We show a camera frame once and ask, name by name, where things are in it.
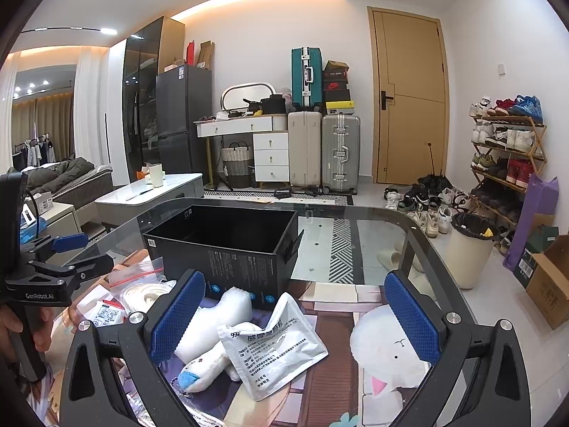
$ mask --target door frame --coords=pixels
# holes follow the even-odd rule
[[[448,64],[447,64],[447,52],[445,50],[445,39],[443,37],[443,28],[440,24],[440,19],[434,19],[432,17],[421,16],[418,14],[407,13],[403,11],[396,11],[395,9],[386,8],[375,8],[373,6],[368,6],[368,18],[369,18],[369,33],[372,41],[372,66],[373,66],[373,160],[372,160],[372,175],[374,183],[388,183],[388,181],[378,181],[378,165],[379,165],[379,146],[381,144],[379,129],[380,129],[380,114],[381,106],[379,105],[379,61],[377,52],[377,35],[376,35],[376,23],[374,21],[374,12],[397,14],[400,16],[414,17],[416,19],[422,19],[429,22],[434,22],[439,30],[440,39],[440,50],[443,56],[443,66],[445,67],[445,136],[443,137],[443,175],[446,173],[447,169],[447,155],[448,155],[448,129],[450,122],[450,93],[448,86]]]

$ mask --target trash can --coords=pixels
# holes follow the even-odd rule
[[[229,147],[221,150],[223,171],[227,183],[232,188],[249,188],[251,185],[250,167],[252,166],[252,146],[239,146],[240,143],[231,143]]]
[[[498,229],[490,220],[472,213],[454,215],[452,227],[445,264],[459,288],[472,289],[490,258]],[[488,229],[491,236],[484,235]]]

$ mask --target human hand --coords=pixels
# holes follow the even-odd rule
[[[51,329],[53,327],[53,309],[40,308],[40,319],[43,325],[40,329],[33,333],[33,342],[36,350],[45,352],[51,345]],[[0,305],[0,354],[8,361],[15,363],[18,361],[16,352],[12,347],[9,332],[22,332],[22,322],[18,316],[8,307],[8,305]]]

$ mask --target blue textured pad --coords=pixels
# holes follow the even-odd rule
[[[51,250],[57,253],[81,249],[89,243],[89,237],[85,233],[71,236],[58,237],[51,242]]]
[[[383,285],[385,298],[419,359],[436,364],[440,356],[439,334],[430,319],[395,273],[389,273]]]
[[[172,358],[204,295],[206,280],[195,272],[153,329],[149,357],[154,364]]]

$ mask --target drawer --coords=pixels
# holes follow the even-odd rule
[[[235,133],[255,133],[272,131],[272,116],[247,117],[223,122],[197,123],[197,136],[233,135]]]
[[[255,165],[257,181],[288,181],[288,165]]]
[[[286,165],[288,166],[288,149],[273,149],[268,151],[255,150],[255,165]]]
[[[288,133],[256,133],[252,146],[259,149],[288,149]]]

